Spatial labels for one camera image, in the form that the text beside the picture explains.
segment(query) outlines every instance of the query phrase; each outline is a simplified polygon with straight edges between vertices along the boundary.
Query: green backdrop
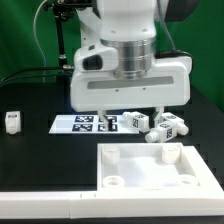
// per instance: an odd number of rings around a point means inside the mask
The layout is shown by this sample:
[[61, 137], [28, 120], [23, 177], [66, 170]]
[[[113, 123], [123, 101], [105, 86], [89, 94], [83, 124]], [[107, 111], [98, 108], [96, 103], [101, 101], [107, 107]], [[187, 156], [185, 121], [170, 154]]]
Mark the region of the green backdrop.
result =
[[[19, 69], [42, 66], [35, 44], [32, 23], [41, 0], [1, 0], [0, 78]], [[68, 60], [80, 47], [77, 16], [63, 24]], [[168, 28], [178, 49], [191, 53], [195, 67], [191, 83], [224, 111], [224, 1], [201, 0], [196, 11], [184, 22]], [[157, 50], [169, 49], [160, 27]], [[58, 65], [56, 30], [52, 11], [41, 11], [37, 34], [46, 54], [47, 65]]]

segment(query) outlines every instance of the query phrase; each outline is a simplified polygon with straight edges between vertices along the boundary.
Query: white plastic tray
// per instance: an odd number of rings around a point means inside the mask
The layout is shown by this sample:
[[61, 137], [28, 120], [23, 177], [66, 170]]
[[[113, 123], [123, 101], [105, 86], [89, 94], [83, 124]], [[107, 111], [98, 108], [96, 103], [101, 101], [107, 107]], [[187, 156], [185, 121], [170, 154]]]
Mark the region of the white plastic tray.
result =
[[[223, 190], [196, 149], [176, 143], [172, 164], [162, 156], [170, 144], [99, 144], [97, 191], [0, 193], [0, 219], [224, 215]], [[119, 153], [105, 157], [107, 147]]]

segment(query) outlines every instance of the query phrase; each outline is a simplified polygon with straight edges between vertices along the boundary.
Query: black tabletop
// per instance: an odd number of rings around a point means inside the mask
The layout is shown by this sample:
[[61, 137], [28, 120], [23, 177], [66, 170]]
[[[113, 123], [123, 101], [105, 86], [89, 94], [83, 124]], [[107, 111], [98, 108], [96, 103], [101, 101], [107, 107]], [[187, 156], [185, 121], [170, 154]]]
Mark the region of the black tabletop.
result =
[[[7, 111], [21, 111], [22, 132], [5, 132]], [[152, 114], [152, 109], [140, 110]], [[190, 128], [169, 142], [194, 145], [219, 183], [224, 183], [224, 114], [195, 88], [187, 105], [167, 107]], [[121, 114], [123, 111], [111, 111]], [[0, 88], [0, 191], [96, 190], [97, 143], [144, 143], [139, 135], [49, 135], [56, 115], [74, 114], [69, 87], [11, 84]], [[224, 217], [161, 217], [84, 220], [32, 220], [32, 223], [224, 223]], [[15, 223], [0, 220], [0, 223]], [[17, 220], [16, 223], [31, 223]]]

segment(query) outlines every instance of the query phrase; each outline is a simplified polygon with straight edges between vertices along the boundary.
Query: black cable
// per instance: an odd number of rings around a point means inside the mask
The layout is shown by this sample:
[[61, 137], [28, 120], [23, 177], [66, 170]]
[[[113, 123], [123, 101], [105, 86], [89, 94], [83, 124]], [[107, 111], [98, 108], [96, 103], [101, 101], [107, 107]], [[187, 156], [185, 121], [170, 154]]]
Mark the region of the black cable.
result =
[[159, 12], [159, 19], [160, 19], [160, 23], [162, 25], [163, 31], [165, 32], [165, 34], [167, 36], [167, 39], [170, 42], [170, 45], [172, 47], [172, 50], [173, 51], [176, 51], [177, 49], [176, 49], [175, 43], [173, 41], [173, 38], [170, 35], [169, 30], [167, 29], [166, 22], [165, 22], [165, 20], [163, 18], [162, 5], [161, 5], [161, 1], [160, 0], [157, 0], [157, 6], [158, 6], [158, 12]]
[[49, 78], [49, 77], [72, 77], [72, 74], [66, 75], [66, 74], [57, 74], [57, 75], [34, 75], [34, 76], [20, 76], [16, 78], [7, 79], [5, 81], [0, 82], [0, 87], [7, 84], [8, 82], [17, 81], [21, 79], [34, 79], [34, 78]]
[[27, 69], [23, 69], [23, 70], [20, 70], [20, 71], [17, 71], [17, 72], [14, 72], [10, 75], [7, 75], [6, 77], [4, 77], [1, 81], [1, 82], [4, 82], [6, 80], [8, 80], [9, 78], [13, 77], [13, 76], [16, 76], [20, 73], [24, 73], [24, 72], [31, 72], [31, 71], [49, 71], [49, 70], [61, 70], [63, 69], [63, 67], [61, 66], [55, 66], [55, 67], [36, 67], [36, 68], [27, 68]]
[[73, 6], [75, 8], [79, 7], [92, 7], [92, 3], [63, 3], [63, 6]]

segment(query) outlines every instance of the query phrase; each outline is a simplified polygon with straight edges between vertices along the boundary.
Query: small white cube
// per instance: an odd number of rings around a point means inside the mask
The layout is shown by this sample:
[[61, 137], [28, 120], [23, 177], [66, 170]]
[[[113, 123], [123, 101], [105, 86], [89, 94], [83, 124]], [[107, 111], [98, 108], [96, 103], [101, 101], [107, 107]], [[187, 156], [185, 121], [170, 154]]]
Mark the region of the small white cube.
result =
[[141, 132], [148, 132], [149, 127], [149, 116], [141, 114], [139, 112], [124, 112], [123, 118], [127, 121], [129, 127], [134, 127]]
[[177, 124], [177, 123], [182, 123], [182, 124], [184, 124], [184, 120], [183, 120], [183, 119], [181, 119], [180, 117], [177, 117], [176, 115], [174, 115], [174, 114], [172, 114], [172, 113], [169, 113], [169, 112], [167, 112], [167, 113], [163, 113], [163, 114], [161, 115], [161, 117], [162, 117], [162, 119], [163, 119], [164, 121], [171, 121], [171, 122], [173, 122], [173, 123], [175, 123], [175, 124]]
[[160, 123], [156, 128], [152, 128], [151, 131], [145, 136], [145, 140], [149, 143], [154, 142], [166, 142], [177, 136], [177, 128], [170, 121], [164, 121]]
[[21, 116], [20, 111], [10, 111], [5, 116], [6, 133], [14, 135], [21, 132]]

